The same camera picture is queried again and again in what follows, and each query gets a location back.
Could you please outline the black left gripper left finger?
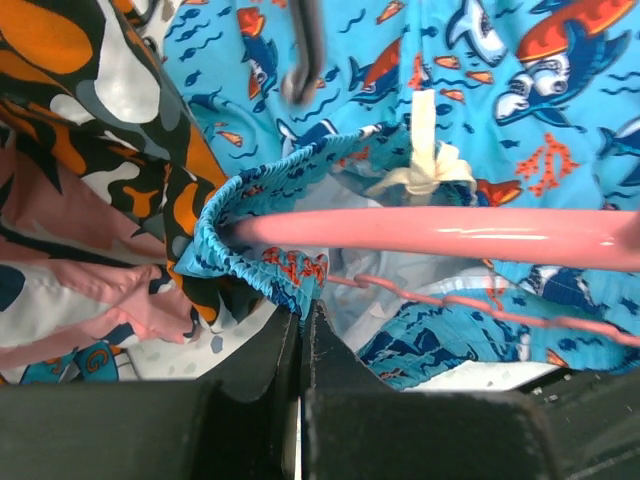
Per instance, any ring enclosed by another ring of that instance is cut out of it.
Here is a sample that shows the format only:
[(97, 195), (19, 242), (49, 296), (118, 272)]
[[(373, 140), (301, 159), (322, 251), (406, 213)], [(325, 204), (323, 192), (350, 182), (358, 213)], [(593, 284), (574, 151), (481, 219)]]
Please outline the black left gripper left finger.
[(290, 479), (298, 320), (272, 314), (197, 380), (5, 386), (5, 479)]

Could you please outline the pink wire hanger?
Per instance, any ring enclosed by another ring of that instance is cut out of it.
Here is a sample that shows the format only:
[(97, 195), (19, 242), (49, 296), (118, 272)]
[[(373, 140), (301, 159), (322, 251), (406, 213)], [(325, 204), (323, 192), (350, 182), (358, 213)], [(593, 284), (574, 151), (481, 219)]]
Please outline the pink wire hanger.
[(433, 96), (414, 99), (410, 165), (382, 182), (404, 187), (410, 206), (266, 215), (227, 236), (487, 260), (557, 312), (513, 314), (495, 301), (477, 310), (637, 346), (639, 217), (610, 198), (639, 181), (639, 101), (622, 91), (639, 69), (639, 5), (542, 1), (532, 13), (513, 75), (475, 114), (486, 135), (462, 149), (436, 144)]

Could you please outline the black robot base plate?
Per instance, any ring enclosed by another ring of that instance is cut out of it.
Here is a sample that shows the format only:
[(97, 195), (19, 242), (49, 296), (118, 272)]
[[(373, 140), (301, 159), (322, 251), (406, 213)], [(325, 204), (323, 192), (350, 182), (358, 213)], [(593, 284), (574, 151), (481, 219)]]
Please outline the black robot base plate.
[(528, 382), (550, 425), (566, 479), (639, 477), (639, 372), (612, 375), (559, 369)]

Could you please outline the blue shark print shorts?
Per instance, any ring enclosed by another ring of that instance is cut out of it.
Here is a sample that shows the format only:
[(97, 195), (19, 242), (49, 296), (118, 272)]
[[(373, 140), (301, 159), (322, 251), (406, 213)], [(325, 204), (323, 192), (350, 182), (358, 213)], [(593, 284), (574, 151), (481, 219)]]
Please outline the blue shark print shorts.
[(639, 6), (634, 1), (328, 1), (316, 99), (286, 108), (297, 50), (278, 3), (181, 6), (166, 68), (229, 182), (177, 263), (242, 279), (337, 333), (398, 390), (470, 362), (625, 373), (636, 348), (502, 319), (585, 318), (639, 331), (637, 273), (536, 260), (232, 246), (221, 225), (298, 210), (639, 206)]

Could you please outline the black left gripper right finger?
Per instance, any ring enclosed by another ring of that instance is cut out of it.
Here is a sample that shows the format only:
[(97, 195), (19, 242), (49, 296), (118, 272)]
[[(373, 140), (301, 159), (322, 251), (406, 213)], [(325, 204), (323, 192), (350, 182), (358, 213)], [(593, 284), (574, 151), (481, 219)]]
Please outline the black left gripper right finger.
[(334, 332), (305, 321), (305, 479), (560, 479), (544, 414), (520, 392), (398, 392)]

